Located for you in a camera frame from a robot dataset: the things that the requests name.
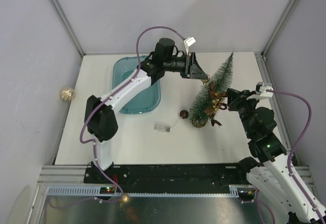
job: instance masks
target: teal tray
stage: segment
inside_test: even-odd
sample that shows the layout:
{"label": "teal tray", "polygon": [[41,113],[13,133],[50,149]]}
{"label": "teal tray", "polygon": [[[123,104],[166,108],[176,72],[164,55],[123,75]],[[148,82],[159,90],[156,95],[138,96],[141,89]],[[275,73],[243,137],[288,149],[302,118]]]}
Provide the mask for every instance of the teal tray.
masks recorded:
{"label": "teal tray", "polygon": [[[127,79],[137,68],[137,57],[126,57],[118,60],[113,67],[112,89]],[[121,110],[123,114],[142,114],[154,110],[161,101],[159,81],[143,90],[131,99]]]}

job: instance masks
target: black base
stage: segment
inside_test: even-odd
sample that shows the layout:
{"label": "black base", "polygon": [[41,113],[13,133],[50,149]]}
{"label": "black base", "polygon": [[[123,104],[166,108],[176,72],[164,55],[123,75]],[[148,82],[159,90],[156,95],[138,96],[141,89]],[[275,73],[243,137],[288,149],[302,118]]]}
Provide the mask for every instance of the black base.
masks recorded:
{"label": "black base", "polygon": [[[229,185],[249,185],[238,163],[115,165],[105,171],[128,193],[230,193]],[[109,184],[92,163],[84,183]]]}

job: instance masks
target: miniature christmas tree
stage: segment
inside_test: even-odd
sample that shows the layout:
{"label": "miniature christmas tree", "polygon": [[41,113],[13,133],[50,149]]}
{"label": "miniature christmas tree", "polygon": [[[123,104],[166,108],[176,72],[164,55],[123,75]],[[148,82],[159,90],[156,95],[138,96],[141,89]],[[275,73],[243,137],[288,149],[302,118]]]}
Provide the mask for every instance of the miniature christmas tree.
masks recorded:
{"label": "miniature christmas tree", "polygon": [[212,125],[215,123],[221,125],[213,118],[218,109],[225,109],[225,107],[222,108],[224,99],[221,94],[231,86],[232,75],[233,53],[211,77],[209,86],[203,86],[195,98],[189,110],[190,121],[194,127],[205,126],[209,119],[212,120]]}

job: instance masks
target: blue container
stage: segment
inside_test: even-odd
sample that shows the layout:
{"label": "blue container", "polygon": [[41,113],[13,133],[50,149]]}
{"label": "blue container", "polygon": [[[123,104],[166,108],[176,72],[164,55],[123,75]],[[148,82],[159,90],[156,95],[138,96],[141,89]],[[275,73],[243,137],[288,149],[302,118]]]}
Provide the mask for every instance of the blue container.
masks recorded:
{"label": "blue container", "polygon": [[[137,57],[126,57],[118,60],[113,67],[112,89],[127,79],[137,68]],[[159,80],[131,99],[121,110],[123,114],[141,114],[155,109],[161,101]]]}

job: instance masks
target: robotic arm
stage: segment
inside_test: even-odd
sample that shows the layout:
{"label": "robotic arm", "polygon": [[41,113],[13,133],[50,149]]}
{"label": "robotic arm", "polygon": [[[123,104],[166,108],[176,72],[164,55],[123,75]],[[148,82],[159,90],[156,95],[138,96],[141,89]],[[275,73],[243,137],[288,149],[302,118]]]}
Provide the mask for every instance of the robotic arm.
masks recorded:
{"label": "robotic arm", "polygon": [[[157,82],[166,71],[179,72],[182,78],[209,80],[209,76],[200,68],[196,54],[188,53],[188,47],[192,43],[194,43],[194,38],[186,39],[186,53],[179,56],[179,52],[173,54],[175,47],[173,40],[160,39],[156,44],[155,51],[141,62],[139,71],[135,70],[130,78],[102,97],[97,98],[94,95],[89,97],[85,121],[91,117],[87,125],[88,132],[97,139],[95,143],[98,153],[96,160],[102,170],[106,170],[113,164],[111,143],[118,130],[116,114],[128,101]],[[273,133],[273,129],[277,125],[274,120],[274,112],[265,107],[256,108],[260,99],[272,97],[273,94],[267,90],[272,90],[272,87],[268,87],[264,83],[258,83],[256,90],[252,92],[249,90],[242,92],[235,89],[227,90],[228,110],[239,113],[244,131],[247,138],[250,139],[248,143],[250,152],[259,160],[257,162],[254,158],[248,157],[241,160],[239,165],[247,173],[247,180],[251,184],[263,192],[280,211],[290,213],[290,220],[295,221],[291,223],[322,223],[316,209],[312,209],[292,175],[297,176],[302,188],[313,199],[324,219],[326,219],[325,206],[314,197],[296,173],[295,168],[292,168],[293,174],[289,174],[286,150]],[[90,116],[92,111],[104,101],[106,101],[105,104]],[[261,166],[265,166],[277,182],[265,175]]]}

